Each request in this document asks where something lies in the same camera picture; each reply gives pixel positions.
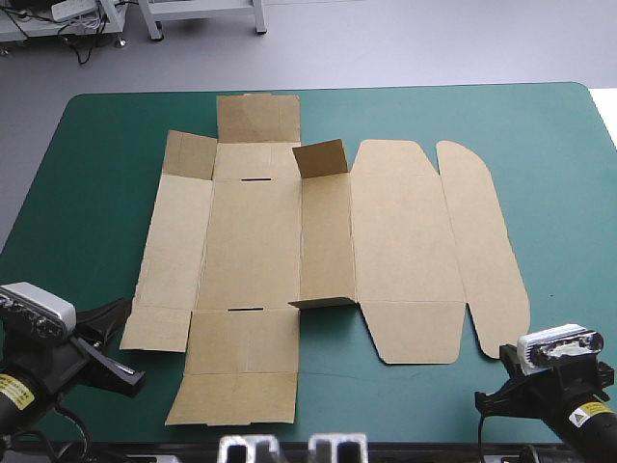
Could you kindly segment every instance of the metal clamp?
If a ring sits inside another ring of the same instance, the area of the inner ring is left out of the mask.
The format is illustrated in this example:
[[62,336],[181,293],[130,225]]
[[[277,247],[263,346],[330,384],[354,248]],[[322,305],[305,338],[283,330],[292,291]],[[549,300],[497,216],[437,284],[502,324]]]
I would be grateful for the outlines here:
[[308,440],[308,455],[311,463],[368,463],[366,435],[313,434]]
[[[232,461],[229,457],[231,448],[244,448],[244,462]],[[217,463],[286,463],[281,453],[281,446],[272,435],[224,436],[219,442]]]

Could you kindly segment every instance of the power strip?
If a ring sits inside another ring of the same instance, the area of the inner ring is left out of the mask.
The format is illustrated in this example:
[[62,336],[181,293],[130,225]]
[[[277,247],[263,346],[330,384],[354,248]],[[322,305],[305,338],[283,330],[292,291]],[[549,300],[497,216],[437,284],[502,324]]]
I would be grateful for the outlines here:
[[64,22],[72,17],[95,12],[96,0],[65,0],[51,6],[51,16],[54,21]]

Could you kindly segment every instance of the flattened cardboard box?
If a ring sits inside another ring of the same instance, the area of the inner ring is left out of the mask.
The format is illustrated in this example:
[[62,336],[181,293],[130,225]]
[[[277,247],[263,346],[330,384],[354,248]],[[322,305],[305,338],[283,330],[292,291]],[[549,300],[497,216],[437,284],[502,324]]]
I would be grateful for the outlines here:
[[349,173],[340,140],[300,148],[297,96],[221,96],[218,112],[218,141],[170,131],[121,344],[188,339],[167,424],[293,422],[288,303],[359,303],[389,364],[454,362],[466,303],[488,355],[526,333],[523,280],[473,152],[439,143],[437,173],[414,142],[368,140]]

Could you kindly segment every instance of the black cable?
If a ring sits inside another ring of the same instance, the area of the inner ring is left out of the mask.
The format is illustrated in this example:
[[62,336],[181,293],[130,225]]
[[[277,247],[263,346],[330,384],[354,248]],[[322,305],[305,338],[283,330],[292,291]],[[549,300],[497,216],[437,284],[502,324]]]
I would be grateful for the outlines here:
[[19,440],[19,438],[24,437],[24,436],[36,437],[42,443],[43,450],[45,454],[51,460],[51,463],[60,463],[58,455],[56,455],[54,448],[51,446],[51,442],[49,442],[49,439],[47,439],[47,436],[45,436],[41,431],[38,431],[36,429],[18,431],[11,437],[11,441],[12,442],[17,441]]
[[486,463],[486,459],[484,458],[484,450],[482,448],[482,428],[484,427],[484,420],[486,419],[485,415],[480,417],[480,422],[478,423],[478,458],[480,459],[480,463]]
[[73,422],[73,424],[77,426],[77,429],[79,429],[79,432],[81,432],[81,435],[84,441],[84,447],[82,448],[81,455],[77,459],[77,462],[84,462],[86,458],[88,457],[88,454],[90,453],[90,450],[92,448],[93,436],[90,430],[88,429],[88,427],[86,426],[86,424],[84,423],[84,421],[81,418],[79,418],[74,412],[71,412],[70,410],[68,410],[62,405],[61,403],[62,399],[63,397],[59,395],[58,400],[56,401],[56,405],[54,406],[54,411],[58,415],[61,415],[62,417]]
[[19,29],[19,32],[23,35],[23,37],[24,37],[25,39],[30,39],[30,36],[29,36],[28,34],[26,34],[26,33],[23,31],[23,29],[21,29],[21,26],[20,26],[19,24],[17,24],[17,21],[15,21],[14,17],[12,16],[12,14],[11,14],[11,13],[9,13],[9,12],[7,12],[7,11],[6,11],[6,10],[4,10],[4,9],[3,9],[2,11],[5,13],[5,15],[6,15],[6,16],[8,16],[8,17],[9,17],[9,19],[10,19],[10,20],[11,20],[11,22],[15,25],[15,27],[16,27],[17,29]]
[[75,53],[75,56],[77,57],[77,63],[79,64],[79,66],[84,66],[86,63],[90,61],[90,57],[93,54],[93,50],[98,46],[98,40],[101,34],[103,34],[105,27],[107,26],[107,22],[108,22],[107,15],[103,16],[103,13],[100,10],[100,6],[98,7],[98,17],[102,18],[102,20],[99,26],[96,28],[96,32],[94,33],[94,39],[90,47],[88,48],[88,54],[86,55],[85,59],[82,59],[82,56],[79,53],[79,50],[77,49],[76,45],[73,45],[71,43],[68,44],[68,47],[73,51],[73,53]]

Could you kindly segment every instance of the green work surface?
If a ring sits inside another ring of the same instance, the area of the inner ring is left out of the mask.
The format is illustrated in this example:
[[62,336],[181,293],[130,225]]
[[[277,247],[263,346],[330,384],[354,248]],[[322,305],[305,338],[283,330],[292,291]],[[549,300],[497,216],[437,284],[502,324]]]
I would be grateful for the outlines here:
[[[443,139],[477,152],[493,173],[529,293],[532,329],[576,322],[601,330],[602,358],[617,364],[617,156],[584,87],[281,93],[301,98],[303,143],[342,138],[350,162],[369,138],[416,140],[434,163]],[[80,310],[131,296],[167,131],[215,137],[216,95],[73,99],[0,256],[0,283],[31,282]],[[409,336],[419,330],[410,327]],[[303,314],[301,339],[294,424],[165,427],[184,355],[117,348],[116,359],[147,372],[141,394],[129,399],[80,386],[67,405],[99,441],[203,441],[224,433],[305,441],[315,432],[359,431],[372,441],[472,442],[473,392],[492,392],[506,379],[502,365],[479,352],[469,317],[460,358],[447,366],[384,365],[351,307]],[[57,439],[77,437],[59,417],[46,418],[42,427]],[[541,423],[516,419],[489,420],[486,438],[555,440]]]

